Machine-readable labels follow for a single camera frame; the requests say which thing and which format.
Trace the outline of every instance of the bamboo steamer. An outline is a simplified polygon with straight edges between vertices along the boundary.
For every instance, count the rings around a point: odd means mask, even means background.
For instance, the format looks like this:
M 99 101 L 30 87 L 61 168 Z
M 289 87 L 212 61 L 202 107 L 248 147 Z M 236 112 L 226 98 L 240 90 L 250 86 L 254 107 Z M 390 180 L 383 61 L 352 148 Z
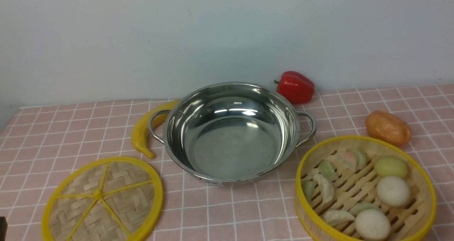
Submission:
M 369 161 L 363 170 L 348 169 L 336 154 L 350 148 L 365 151 Z M 376 186 L 380 177 L 373 169 L 381 156 L 395 156 L 407 163 L 409 174 L 406 181 L 410 186 L 410 199 L 402 207 L 389 207 L 378 199 Z M 336 170 L 339 180 L 333 183 L 335 199 L 321 205 L 320 188 L 314 190 L 311 204 L 303 195 L 301 182 L 310 180 L 319 163 L 327 159 Z M 355 204 L 376 204 L 391 223 L 388 241 L 418 241 L 430 230 L 436 214 L 436 196 L 430 178 L 415 160 L 402 150 L 386 142 L 366 136 L 341 136 L 331 138 L 310 149 L 301 160 L 295 182 L 295 209 L 301 224 L 315 241 L 358 241 L 362 240 L 355 230 L 354 222 L 337 225 L 326 224 L 321 215 L 330 210 L 350 210 Z
M 43 213 L 45 241 L 142 241 L 162 210 L 159 175 L 132 157 L 80 168 L 55 190 Z

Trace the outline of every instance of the stainless steel pot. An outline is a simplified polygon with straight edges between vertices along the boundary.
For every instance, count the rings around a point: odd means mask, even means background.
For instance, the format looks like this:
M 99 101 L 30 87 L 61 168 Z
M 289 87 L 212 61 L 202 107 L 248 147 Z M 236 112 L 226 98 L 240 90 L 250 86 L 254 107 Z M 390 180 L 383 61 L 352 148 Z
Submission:
M 165 113 L 161 138 L 151 122 Z M 312 122 L 302 141 L 298 115 Z M 317 125 L 311 114 L 295 111 L 274 91 L 251 83 L 219 83 L 192 92 L 171 111 L 156 112 L 148 129 L 177 165 L 195 178 L 223 186 L 275 169 L 315 135 Z

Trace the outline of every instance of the grid pattern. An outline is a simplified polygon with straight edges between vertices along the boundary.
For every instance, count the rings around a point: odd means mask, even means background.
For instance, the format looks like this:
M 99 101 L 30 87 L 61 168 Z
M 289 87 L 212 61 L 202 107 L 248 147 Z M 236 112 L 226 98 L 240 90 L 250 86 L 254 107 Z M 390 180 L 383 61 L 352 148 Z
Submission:
M 426 239 L 450 240 L 454 235 L 454 84 L 320 92 L 310 103 L 295 105 L 316 116 L 314 140 L 255 186 L 232 189 L 211 187 L 183 173 L 155 140 L 149 140 L 157 155 L 153 160 L 132 148 L 133 125 L 167 101 L 115 100 L 19 110 L 0 133 L 0 215 L 7 217 L 8 239 L 41 240 L 41 215 L 60 182 L 89 162 L 120 155 L 148 162 L 164 183 L 164 210 L 148 241 L 311 240 L 293 207 L 298 162 L 327 138 L 367 135 L 365 118 L 374 110 L 390 111 L 410 125 L 413 138 L 402 149 L 432 178 L 438 211 Z M 309 122 L 302 119 L 301 137 L 309 130 Z

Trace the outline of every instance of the yellow banana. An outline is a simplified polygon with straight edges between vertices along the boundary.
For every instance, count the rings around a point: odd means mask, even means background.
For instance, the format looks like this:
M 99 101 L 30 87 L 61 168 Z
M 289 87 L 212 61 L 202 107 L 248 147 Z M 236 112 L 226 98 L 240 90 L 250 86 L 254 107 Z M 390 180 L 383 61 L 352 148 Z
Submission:
M 146 146 L 146 138 L 148 137 L 148 121 L 153 113 L 160 110 L 172 110 L 173 107 L 179 102 L 179 100 L 170 101 L 143 115 L 138 122 L 134 125 L 131 133 L 131 143 L 136 151 L 145 154 L 150 159 L 154 158 L 154 154 Z M 155 128 L 157 125 L 165 122 L 168 114 L 161 114 L 154 118 L 151 123 L 151 127 Z

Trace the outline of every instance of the pot handle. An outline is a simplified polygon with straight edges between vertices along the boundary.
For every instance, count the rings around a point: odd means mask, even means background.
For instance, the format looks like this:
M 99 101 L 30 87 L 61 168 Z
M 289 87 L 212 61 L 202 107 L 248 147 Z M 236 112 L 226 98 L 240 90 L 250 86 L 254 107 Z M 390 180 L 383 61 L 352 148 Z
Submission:
M 161 144 L 164 144 L 164 140 L 153 131 L 153 128 L 151 127 L 151 123 L 153 122 L 154 118 L 156 118 L 158 115 L 166 114 L 169 112 L 170 112 L 170 110 L 157 111 L 157 112 L 153 113 L 153 115 L 150 117 L 150 119 L 148 121 L 148 133 L 150 133 L 150 135 L 152 137 L 154 137 L 157 141 L 159 141 Z
M 304 138 L 303 140 L 299 141 L 298 144 L 297 144 L 297 147 L 300 147 L 302 146 L 303 144 L 307 143 L 309 140 L 311 140 L 315 133 L 317 132 L 317 121 L 315 119 L 315 117 L 313 117 L 313 115 L 311 115 L 310 113 L 308 112 L 302 112 L 302 111 L 297 111 L 297 114 L 298 115 L 303 115 L 303 116 L 306 116 L 308 117 L 310 120 L 311 120 L 311 123 L 312 123 L 312 129 L 311 129 L 311 132 L 309 133 L 308 136 L 306 136 L 306 138 Z

